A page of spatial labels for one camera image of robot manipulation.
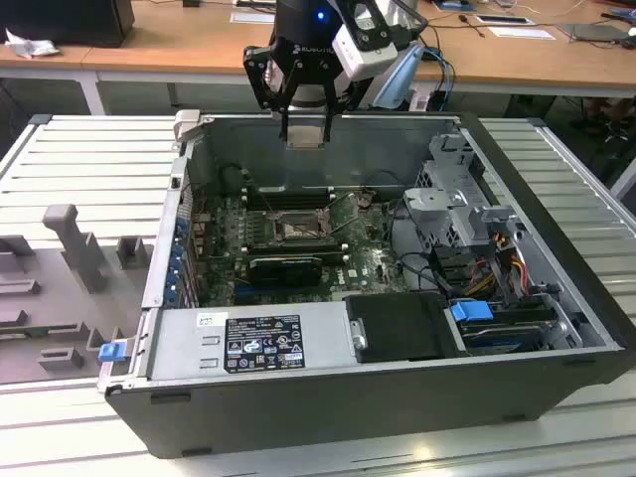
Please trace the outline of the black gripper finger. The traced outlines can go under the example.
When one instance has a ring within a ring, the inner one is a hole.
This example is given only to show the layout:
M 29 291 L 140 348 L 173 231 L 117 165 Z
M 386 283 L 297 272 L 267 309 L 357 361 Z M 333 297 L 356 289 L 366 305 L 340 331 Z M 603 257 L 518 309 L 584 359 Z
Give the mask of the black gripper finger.
M 321 81 L 326 99 L 326 115 L 323 126 L 323 142 L 331 139 L 331 128 L 335 116 L 343 112 L 355 110 L 359 104 L 359 83 L 351 81 L 345 89 L 343 96 L 336 93 L 336 71 L 328 64 L 321 65 Z
M 255 99 L 262 109 L 269 109 L 280 115 L 279 138 L 288 139 L 289 106 L 299 86 L 299 61 L 293 60 L 278 91 L 273 91 L 266 83 L 267 64 L 273 61 L 271 47 L 256 48 L 248 46 L 243 50 L 243 67 L 251 85 Z

